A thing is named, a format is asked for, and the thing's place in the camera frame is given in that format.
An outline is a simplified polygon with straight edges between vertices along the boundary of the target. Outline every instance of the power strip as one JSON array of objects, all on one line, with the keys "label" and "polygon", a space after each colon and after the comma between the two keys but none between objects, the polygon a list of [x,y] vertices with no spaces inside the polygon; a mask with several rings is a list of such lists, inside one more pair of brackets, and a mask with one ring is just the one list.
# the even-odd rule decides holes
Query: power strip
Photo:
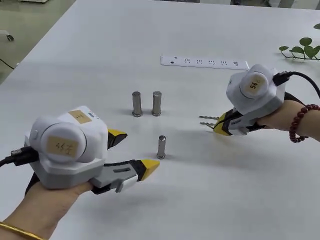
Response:
[{"label": "power strip", "polygon": [[160,63],[165,66],[249,70],[246,61],[215,57],[161,56]]}]

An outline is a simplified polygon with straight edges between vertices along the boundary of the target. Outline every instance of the gray floor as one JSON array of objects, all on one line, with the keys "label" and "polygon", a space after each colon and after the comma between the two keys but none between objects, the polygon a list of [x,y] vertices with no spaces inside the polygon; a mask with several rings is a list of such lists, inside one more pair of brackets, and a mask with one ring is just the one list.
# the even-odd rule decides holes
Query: gray floor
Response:
[{"label": "gray floor", "polygon": [[[0,59],[15,67],[75,1],[49,0],[47,3],[32,3],[0,0],[0,30],[7,30],[15,39],[9,42],[4,35],[0,35]],[[243,0],[243,3],[261,6],[261,0]],[[11,71],[0,62],[0,84]]]}]

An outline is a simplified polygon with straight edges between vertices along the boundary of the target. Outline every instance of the hand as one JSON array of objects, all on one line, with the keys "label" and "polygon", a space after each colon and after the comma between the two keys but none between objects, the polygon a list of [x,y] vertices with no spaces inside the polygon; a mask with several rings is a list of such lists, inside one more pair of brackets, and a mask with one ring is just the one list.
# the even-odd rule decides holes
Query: hand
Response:
[{"label": "hand", "polygon": [[270,129],[289,131],[291,123],[304,105],[297,101],[285,100],[280,108],[270,115],[260,118],[257,123]]},{"label": "hand", "polygon": [[78,197],[90,191],[92,187],[86,182],[69,189],[48,190],[38,182],[32,186],[21,204],[4,222],[49,239],[59,220]]}]

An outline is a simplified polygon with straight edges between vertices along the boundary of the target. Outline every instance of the black cable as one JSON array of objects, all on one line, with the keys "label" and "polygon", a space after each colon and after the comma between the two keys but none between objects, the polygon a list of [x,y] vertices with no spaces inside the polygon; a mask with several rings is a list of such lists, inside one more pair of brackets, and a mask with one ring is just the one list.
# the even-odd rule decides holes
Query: black cable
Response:
[{"label": "black cable", "polygon": [[301,72],[298,72],[298,71],[289,71],[287,73],[287,75],[288,75],[288,77],[291,77],[292,75],[296,75],[296,76],[299,76],[299,77],[306,79],[309,83],[311,83],[311,85],[313,86],[314,90],[316,91],[316,93],[318,94],[318,97],[320,99],[320,89],[317,86],[317,84],[315,83],[315,81],[313,81],[310,77],[308,77],[307,75],[305,75]]},{"label": "black cable", "polygon": [[11,158],[11,156],[7,156],[5,159],[1,160],[0,161],[0,168],[3,166],[3,165],[6,165],[6,164],[11,164],[13,163],[14,160]]},{"label": "black cable", "polygon": [[21,166],[30,164],[39,160],[39,153],[30,146],[22,147],[18,150],[11,151],[11,156],[7,156],[0,161],[0,168],[5,164]]},{"label": "black cable", "polygon": [[15,68],[13,66],[10,66],[8,63],[6,63],[4,60],[2,60],[0,58],[0,61],[3,62],[5,65],[7,65],[9,68],[11,68],[12,70],[15,70]]}]

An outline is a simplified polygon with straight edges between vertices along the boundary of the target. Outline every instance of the silver cylinder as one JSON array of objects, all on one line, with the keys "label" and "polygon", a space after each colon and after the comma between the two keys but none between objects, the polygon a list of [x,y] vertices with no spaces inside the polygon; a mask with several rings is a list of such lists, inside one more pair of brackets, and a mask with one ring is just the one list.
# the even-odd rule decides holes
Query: silver cylinder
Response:
[{"label": "silver cylinder", "polygon": [[156,157],[158,159],[164,159],[166,157],[166,136],[159,136],[159,142],[158,142],[158,153],[156,154]]},{"label": "silver cylinder", "polygon": [[153,92],[153,107],[152,107],[152,115],[158,117],[161,115],[161,92],[154,91]]},{"label": "silver cylinder", "polygon": [[141,117],[143,113],[141,109],[141,93],[139,91],[134,91],[132,93],[132,102],[133,102],[132,115],[135,117]]}]

